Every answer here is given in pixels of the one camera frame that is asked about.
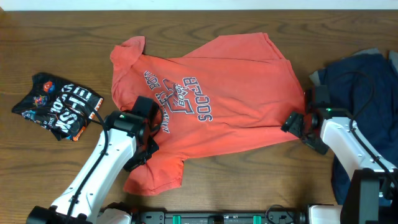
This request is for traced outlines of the red soccer t-shirt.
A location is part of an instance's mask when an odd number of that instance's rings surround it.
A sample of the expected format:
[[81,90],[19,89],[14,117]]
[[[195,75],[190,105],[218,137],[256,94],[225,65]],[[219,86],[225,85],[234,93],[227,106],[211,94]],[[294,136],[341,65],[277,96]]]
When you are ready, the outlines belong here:
[[187,159],[294,139],[281,126],[304,110],[303,90],[267,34],[221,35],[179,58],[146,55],[145,43],[130,38],[110,55],[115,105],[129,110],[144,96],[164,114],[159,150],[129,174],[126,192],[152,196],[180,187]]

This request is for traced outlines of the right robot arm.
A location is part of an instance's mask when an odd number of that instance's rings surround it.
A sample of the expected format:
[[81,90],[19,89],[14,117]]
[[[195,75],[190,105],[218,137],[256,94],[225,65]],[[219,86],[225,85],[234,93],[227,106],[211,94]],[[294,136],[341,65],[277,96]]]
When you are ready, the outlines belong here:
[[363,136],[354,116],[330,101],[325,85],[304,93],[305,113],[281,129],[319,154],[332,150],[350,179],[344,204],[310,205],[305,223],[397,223],[397,167]]

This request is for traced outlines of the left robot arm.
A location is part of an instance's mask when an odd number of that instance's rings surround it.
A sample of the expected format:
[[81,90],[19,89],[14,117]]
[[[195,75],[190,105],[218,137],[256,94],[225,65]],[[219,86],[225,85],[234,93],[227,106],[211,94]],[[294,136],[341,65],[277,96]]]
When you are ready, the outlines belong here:
[[85,165],[49,208],[34,207],[26,223],[132,223],[129,210],[102,204],[121,170],[144,165],[158,150],[153,136],[159,130],[155,119],[162,115],[154,100],[139,96],[131,110],[99,118],[103,130]]

